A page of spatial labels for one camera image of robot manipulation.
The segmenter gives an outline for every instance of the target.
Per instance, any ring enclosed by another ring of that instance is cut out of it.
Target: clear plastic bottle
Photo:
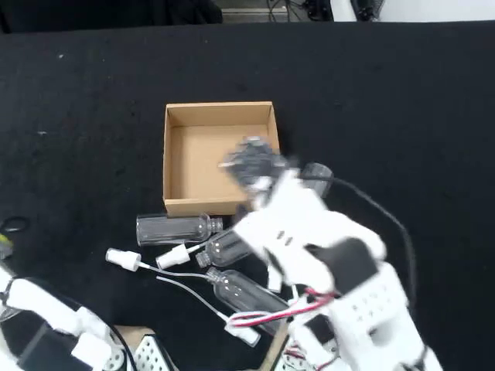
[[[275,294],[237,271],[210,268],[207,272],[213,292],[224,304],[235,311],[283,311],[288,305]],[[259,327],[275,335],[282,320],[267,322]]]
[[[310,162],[302,170],[301,175],[304,176],[321,176],[323,178],[332,178],[332,170],[323,164],[318,162]],[[331,182],[324,180],[305,180],[304,184],[306,187],[314,189],[316,193],[319,194],[321,198],[324,198],[328,193],[331,186]]]
[[[226,267],[251,253],[251,248],[233,230],[225,230],[211,238],[204,251],[196,255],[200,267]]]
[[[169,218],[162,214],[136,218],[136,238],[139,246],[203,242],[212,233],[220,232],[223,228],[221,218],[210,218],[207,214],[188,218]]]

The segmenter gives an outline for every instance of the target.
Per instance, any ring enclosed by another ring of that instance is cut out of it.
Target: red wire
[[[284,356],[292,356],[292,357],[298,358],[298,359],[305,359],[305,356],[304,355],[302,355],[299,352],[295,352],[293,350],[286,350],[284,352]]]
[[[316,303],[314,303],[312,305],[308,305],[307,307],[300,308],[300,309],[294,309],[293,311],[289,311],[289,312],[274,313],[273,315],[261,316],[260,319],[253,320],[251,322],[236,324],[234,322],[235,319],[241,318],[241,317],[236,317],[236,318],[234,318],[232,325],[234,327],[251,327],[251,326],[260,325],[261,323],[275,321],[277,319],[281,319],[281,318],[285,318],[285,317],[290,317],[292,315],[300,315],[300,314],[306,313],[308,311],[314,311],[315,309],[320,308],[320,307],[328,304],[333,299],[334,296],[335,296],[334,293],[326,294],[323,296],[323,298],[321,300],[317,301]]]
[[[319,365],[318,367],[316,367],[316,371],[321,371],[322,369],[324,369],[325,367],[327,367],[332,362],[333,362],[333,359],[331,361],[328,361],[328,362],[323,363],[322,365]]]

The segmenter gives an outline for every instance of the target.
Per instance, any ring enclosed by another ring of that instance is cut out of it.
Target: white wall
[[[451,22],[495,19],[495,0],[384,0],[382,22]]]

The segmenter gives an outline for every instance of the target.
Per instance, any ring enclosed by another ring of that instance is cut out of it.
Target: black robotic part
[[[321,344],[326,344],[335,337],[332,325],[324,315],[317,315],[315,318],[310,319],[307,321],[306,326]]]
[[[322,261],[335,279],[336,290],[345,295],[378,272],[363,241],[349,238],[328,249],[308,245],[306,249]]]
[[[18,365],[25,371],[91,370],[70,354],[76,344],[75,337],[55,332],[44,323],[19,357]]]

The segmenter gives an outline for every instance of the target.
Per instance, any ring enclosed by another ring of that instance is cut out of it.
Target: white robotic part
[[[97,315],[85,307],[77,309],[76,315],[79,317],[85,332],[103,339],[112,348],[112,353],[121,352],[121,347],[114,342],[110,335],[110,328]]]
[[[111,347],[104,340],[89,332],[84,332],[71,354],[93,367],[93,371],[101,371],[111,358]]]
[[[82,326],[74,311],[34,283],[16,279],[9,289],[9,307],[33,311],[55,331],[79,336]]]
[[[268,283],[266,288],[271,292],[276,292],[277,294],[280,294],[280,291],[282,290],[282,281],[283,281],[282,275],[275,268],[273,268],[272,265],[268,265],[267,269],[268,269]]]
[[[114,349],[111,353],[110,359],[105,364],[103,371],[116,371],[121,369],[126,359],[125,351],[123,349]]]
[[[367,245],[376,260],[386,257],[387,250],[380,236],[342,213],[329,211],[321,197],[306,188],[297,175],[293,169],[283,173],[263,209],[265,212],[283,220],[291,232],[306,243],[331,247],[354,237]]]
[[[12,276],[12,273],[0,264],[0,289],[7,294],[5,305],[9,308],[32,311],[53,330],[79,338],[72,355],[95,370],[103,369],[111,357],[112,349],[116,347],[108,327],[86,308],[73,311],[31,281],[22,278],[12,280]],[[0,358],[12,360],[8,349],[0,350]]]
[[[372,278],[327,305],[340,356],[353,371],[393,371],[419,360],[425,346],[406,304],[394,268],[381,263]],[[427,356],[427,371],[442,369],[431,349]]]
[[[326,265],[304,248],[305,243],[286,233],[294,229],[281,222],[280,216],[262,209],[247,214],[235,225],[234,232],[267,265],[272,265],[270,260],[276,258],[284,268],[281,273],[286,284],[305,284],[322,293],[332,291],[333,276]]]
[[[173,371],[172,365],[166,362],[165,356],[154,336],[145,335],[134,353],[138,371]],[[132,371],[128,362],[128,371]]]

